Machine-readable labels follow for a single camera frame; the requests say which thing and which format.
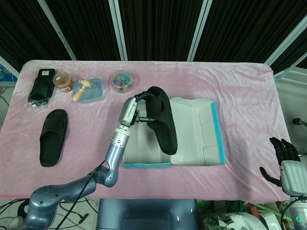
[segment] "robotic arm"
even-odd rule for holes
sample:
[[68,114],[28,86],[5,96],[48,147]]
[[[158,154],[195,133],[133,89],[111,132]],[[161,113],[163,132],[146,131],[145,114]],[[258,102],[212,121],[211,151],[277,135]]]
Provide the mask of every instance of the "robotic arm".
[[270,138],[274,145],[277,161],[280,168],[280,180],[267,174],[264,168],[260,167],[262,176],[269,182],[282,187],[283,191],[290,196],[290,203],[283,211],[289,208],[295,230],[307,229],[307,168],[301,162],[295,146],[282,139]]
[[68,184],[48,185],[36,189],[30,197],[25,226],[21,228],[22,230],[47,230],[54,221],[59,202],[63,199],[74,202],[86,184],[80,198],[93,193],[97,184],[106,187],[115,185],[118,179],[118,167],[130,136],[129,128],[137,118],[137,102],[144,95],[146,92],[131,97],[124,103],[119,117],[120,126],[115,129],[106,153],[108,168],[97,167],[87,176]]

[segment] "green light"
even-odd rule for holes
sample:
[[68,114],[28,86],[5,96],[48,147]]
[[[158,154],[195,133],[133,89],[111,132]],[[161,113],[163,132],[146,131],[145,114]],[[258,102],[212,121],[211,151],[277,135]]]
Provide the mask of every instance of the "green light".
[[302,222],[302,218],[299,217],[299,216],[297,216],[295,219],[296,219],[297,222]]

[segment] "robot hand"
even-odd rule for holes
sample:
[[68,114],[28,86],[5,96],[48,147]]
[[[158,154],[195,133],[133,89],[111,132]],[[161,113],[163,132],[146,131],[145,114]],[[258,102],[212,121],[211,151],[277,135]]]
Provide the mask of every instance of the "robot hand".
[[277,161],[280,168],[280,180],[267,174],[264,168],[260,167],[262,176],[269,182],[282,187],[289,196],[307,195],[307,169],[301,162],[295,146],[282,139],[270,138],[275,148]]

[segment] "table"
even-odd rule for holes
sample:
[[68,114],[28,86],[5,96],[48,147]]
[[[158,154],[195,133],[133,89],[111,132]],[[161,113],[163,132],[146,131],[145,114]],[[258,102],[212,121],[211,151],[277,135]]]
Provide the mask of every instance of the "table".
[[[72,92],[56,90],[47,108],[25,107],[41,68],[68,72],[79,78],[100,78],[100,101],[71,101]],[[133,88],[118,94],[109,85],[112,73],[129,71]],[[269,138],[289,140],[272,70],[255,63],[44,61],[27,62],[20,73],[0,132],[0,198],[29,197],[38,187],[64,184],[89,173],[104,160],[109,138],[119,125],[123,103],[151,86],[169,97],[211,98],[216,101],[227,164],[168,169],[124,169],[112,188],[102,185],[89,197],[193,198],[271,202],[286,200],[281,188],[262,178],[259,167],[279,177]],[[39,136],[54,109],[65,109],[69,125],[59,163],[39,163]]]

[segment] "floor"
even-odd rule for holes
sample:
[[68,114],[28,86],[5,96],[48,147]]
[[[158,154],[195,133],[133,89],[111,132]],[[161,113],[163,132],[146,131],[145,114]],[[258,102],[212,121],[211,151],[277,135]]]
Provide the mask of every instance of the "floor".
[[[297,80],[297,76],[289,76],[290,78],[294,78]],[[14,91],[15,84],[13,82],[0,82],[0,88],[4,90],[1,96],[6,100],[9,104],[12,98],[12,94]],[[289,82],[286,80],[281,80],[276,83],[276,88],[278,91],[279,99],[281,102],[281,106],[283,109],[283,114],[285,117],[286,125],[289,131],[289,135],[292,143],[297,146],[299,153],[307,153],[307,142],[305,141],[307,138],[307,128],[302,126],[296,126],[292,123],[292,119],[295,117],[300,117],[304,120],[307,120],[307,91],[306,85],[301,85],[293,82]],[[5,115],[8,109],[8,106],[3,98],[0,98],[0,127],[2,126]],[[10,200],[0,200],[0,206],[6,204]],[[74,208],[74,211],[80,213],[81,215],[85,215],[89,213],[87,219],[80,224],[81,227],[74,227],[72,229],[86,229],[86,230],[94,230],[96,226],[97,214],[92,210],[92,208],[84,202],[78,203]],[[94,207],[95,210],[98,210],[98,199],[90,199],[90,204]],[[11,222],[11,217],[17,216],[17,208],[21,202],[15,203],[6,209],[3,213],[1,213],[0,218],[0,226],[7,227]],[[63,206],[67,209],[70,208],[71,204],[63,204]],[[58,212],[55,218],[55,221],[52,225],[52,228],[56,227],[58,223],[62,220],[63,215],[67,212],[60,207],[58,208]],[[64,224],[61,226],[69,227],[73,226],[75,223],[77,224],[80,221],[80,217],[77,214],[71,213],[69,215],[70,220],[66,220]]]

